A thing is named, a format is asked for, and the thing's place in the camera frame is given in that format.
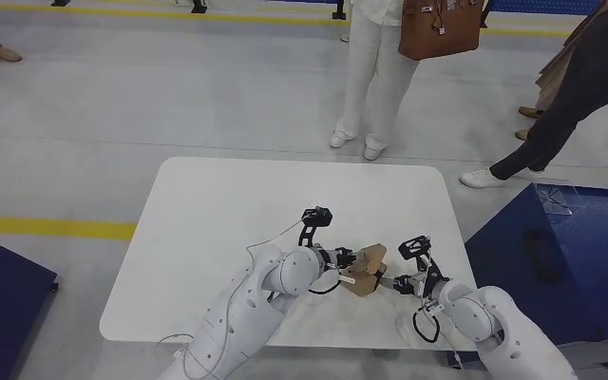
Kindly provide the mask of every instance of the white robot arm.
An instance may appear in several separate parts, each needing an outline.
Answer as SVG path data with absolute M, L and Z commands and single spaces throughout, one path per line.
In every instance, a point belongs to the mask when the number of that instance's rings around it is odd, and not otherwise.
M 325 250 L 313 244 L 316 228 L 331 220 L 328 209 L 306 210 L 300 246 L 283 252 L 273 244 L 264 245 L 253 268 L 244 271 L 240 282 L 233 280 L 207 309 L 192 342 L 159 380 L 226 379 L 264 347 L 294 300 L 325 271 L 347 268 L 362 257 L 345 248 Z M 268 296 L 268 291 L 277 296 Z
M 268 342 L 294 300 L 308 292 L 325 271 L 345 269 L 361 258 L 361 252 L 330 251 L 313 244 L 316 227 L 327 226 L 331 220 L 328 209 L 306 210 L 298 247 L 283 252 L 265 245 L 242 280 L 235 280 L 207 310 L 193 341 L 159 380 L 225 380 Z M 402 244 L 399 251 L 405 259 L 416 258 L 419 273 L 382 278 L 380 283 L 426 300 L 423 313 L 447 314 L 458 331 L 475 342 L 482 362 L 497 380 L 578 379 L 561 352 L 505 291 L 474 290 L 443 277 L 429 249 L 426 237 Z
M 497 380 L 578 379 L 563 354 L 507 292 L 493 286 L 474 290 L 443 277 L 429 249 L 427 237 L 403 243 L 400 253 L 405 259 L 416 258 L 419 273 L 381 283 L 402 295 L 422 297 L 427 301 L 422 313 L 434 310 L 449 316 L 456 329 L 475 342 L 482 362 Z

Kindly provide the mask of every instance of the white tabletop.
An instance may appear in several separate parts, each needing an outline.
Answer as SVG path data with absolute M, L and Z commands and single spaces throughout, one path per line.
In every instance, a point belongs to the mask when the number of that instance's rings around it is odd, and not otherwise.
M 358 250 L 382 243 L 388 276 L 416 272 L 397 248 L 430 236 L 444 276 L 475 286 L 465 246 L 442 175 L 424 166 L 337 162 L 173 158 L 166 161 L 124 258 L 100 323 L 115 341 L 156 342 L 172 333 L 194 333 L 207 307 L 233 274 L 249 263 L 244 247 L 273 238 L 320 205 L 333 213 L 315 242 Z M 278 239 L 296 246 L 301 228 Z M 334 284 L 335 272 L 314 287 Z M 415 333 L 412 296 L 379 287 L 359 298 L 339 287 L 306 294 L 290 309 L 271 346 L 449 350 Z M 456 349 L 473 344 L 440 317 Z M 432 333 L 428 326 L 427 334 Z

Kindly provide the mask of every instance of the brown handbag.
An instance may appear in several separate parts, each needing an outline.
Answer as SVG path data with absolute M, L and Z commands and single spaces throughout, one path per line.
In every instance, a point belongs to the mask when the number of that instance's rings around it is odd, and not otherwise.
M 479 47 L 484 0 L 404 0 L 399 52 L 420 61 Z

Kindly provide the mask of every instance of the concrete floor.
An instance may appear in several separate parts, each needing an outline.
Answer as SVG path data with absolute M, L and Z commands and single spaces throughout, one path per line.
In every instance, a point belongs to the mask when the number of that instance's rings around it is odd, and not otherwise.
M 137 221 L 174 156 L 362 162 L 363 140 L 327 142 L 344 99 L 344 28 L 0 12 L 0 215 Z M 561 39 L 488 35 L 475 52 L 423 62 L 378 163 L 438 168 L 463 238 L 526 186 L 474 191 L 458 176 L 518 146 L 536 73 Z M 608 186 L 608 110 L 581 123 L 548 177 Z M 98 323 L 127 242 L 0 236 L 60 274 L 15 379 L 154 379 L 174 345 L 113 343 Z M 581 364 L 582 379 L 605 378 Z M 265 349 L 235 379 L 486 379 L 433 352 Z

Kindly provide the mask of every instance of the white trousers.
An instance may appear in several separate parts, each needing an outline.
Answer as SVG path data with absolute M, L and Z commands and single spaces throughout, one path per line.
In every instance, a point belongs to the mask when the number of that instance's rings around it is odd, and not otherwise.
M 397 51 L 401 27 L 373 23 L 355 5 L 351 18 L 351 44 L 347 64 L 344 116 L 335 128 L 336 135 L 350 140 L 361 128 L 363 110 L 371 78 L 378 78 L 371 99 L 371 133 L 366 144 L 382 150 L 389 146 L 399 106 L 409 88 L 418 62 Z

